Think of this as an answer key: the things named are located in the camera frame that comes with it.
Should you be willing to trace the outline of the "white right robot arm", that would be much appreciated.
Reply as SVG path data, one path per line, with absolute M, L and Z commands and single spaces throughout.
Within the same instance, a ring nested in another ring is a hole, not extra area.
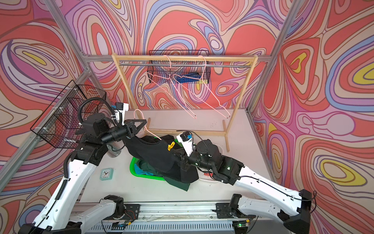
M 229 205 L 232 217 L 261 216 L 281 222 L 294 234 L 310 232 L 311 214 L 314 211 L 312 202 L 317 196 L 315 191 L 297 191 L 278 185 L 242 162 L 222 155 L 209 139 L 198 144 L 193 142 L 193 138 L 182 139 L 178 136 L 177 140 L 185 150 L 181 157 L 182 166 L 194 166 L 214 181 L 241 187 L 261 197 L 249 199 L 234 194 Z

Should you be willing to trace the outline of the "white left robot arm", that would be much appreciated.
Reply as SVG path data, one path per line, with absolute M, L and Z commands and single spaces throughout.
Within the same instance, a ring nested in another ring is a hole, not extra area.
M 111 111 L 111 118 L 103 113 L 84 118 L 83 110 L 93 101 L 105 104 Z M 108 145 L 132 139 L 146 126 L 146 120 L 124 120 L 124 111 L 113 109 L 100 97 L 89 98 L 80 105 L 77 114 L 82 129 L 77 134 L 82 138 L 65 158 L 63 178 L 50 200 L 32 223 L 21 226 L 20 234 L 84 234 L 107 217 L 122 219 L 126 216 L 123 198 L 114 195 L 106 196 L 83 214 L 71 216 L 84 185 L 108 152 Z

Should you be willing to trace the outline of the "black t-shirt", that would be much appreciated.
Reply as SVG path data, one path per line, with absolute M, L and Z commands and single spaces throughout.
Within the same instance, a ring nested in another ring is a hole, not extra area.
M 174 136 L 165 135 L 160 139 L 152 136 L 137 136 L 123 139 L 129 153 L 150 164 L 157 172 L 183 183 L 193 183 L 199 179 L 198 172 L 182 171 L 176 158 L 176 150 L 183 149 L 179 144 L 168 151 L 168 145 L 174 141 Z

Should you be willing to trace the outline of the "yellow clothespin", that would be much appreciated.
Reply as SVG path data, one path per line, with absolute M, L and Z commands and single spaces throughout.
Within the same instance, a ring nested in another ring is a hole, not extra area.
M 171 151 L 171 149 L 175 146 L 175 141 L 173 141 L 171 144 L 168 145 L 168 151 Z

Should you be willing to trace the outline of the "dark green t-shirt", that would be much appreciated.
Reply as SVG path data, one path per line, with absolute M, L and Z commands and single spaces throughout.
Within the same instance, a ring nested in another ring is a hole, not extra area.
M 167 176 L 163 176 L 162 174 L 160 174 L 159 172 L 157 172 L 150 164 L 148 164 L 145 161 L 139 160 L 137 162 L 137 165 L 139 166 L 140 169 L 142 169 L 144 171 L 151 172 L 151 173 L 153 173 L 156 176 L 162 177 L 169 185 L 177 187 L 177 188 L 179 188 L 181 190 L 188 191 L 188 189 L 190 187 L 189 183 L 183 183 L 183 182 L 174 180 L 172 178 L 169 178 Z

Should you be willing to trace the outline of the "teal t-shirt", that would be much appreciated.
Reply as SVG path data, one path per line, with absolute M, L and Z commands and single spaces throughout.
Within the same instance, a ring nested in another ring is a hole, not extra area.
M 137 164 L 134 165 L 134 171 L 135 171 L 136 175 L 140 175 L 140 176 L 154 176 L 153 173 L 148 172 L 148 171 L 144 171 L 144 170 L 140 169 Z

